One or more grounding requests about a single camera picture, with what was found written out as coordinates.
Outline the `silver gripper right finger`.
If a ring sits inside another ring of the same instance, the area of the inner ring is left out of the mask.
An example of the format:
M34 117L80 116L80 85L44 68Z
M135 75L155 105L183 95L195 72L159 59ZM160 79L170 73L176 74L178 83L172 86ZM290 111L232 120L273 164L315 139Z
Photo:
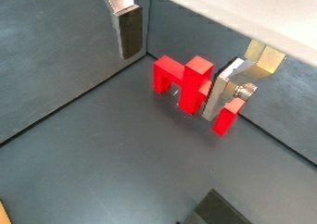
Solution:
M236 57L215 77L202 117L211 121L234 98L246 102L258 88L254 82L271 76L285 59L283 53L251 40L243 59Z

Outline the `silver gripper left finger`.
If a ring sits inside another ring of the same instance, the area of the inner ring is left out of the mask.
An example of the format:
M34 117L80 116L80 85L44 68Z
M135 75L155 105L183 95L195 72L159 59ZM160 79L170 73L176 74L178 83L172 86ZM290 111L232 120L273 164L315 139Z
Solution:
M104 0L116 30L119 53L131 58L141 50L141 7L133 0Z

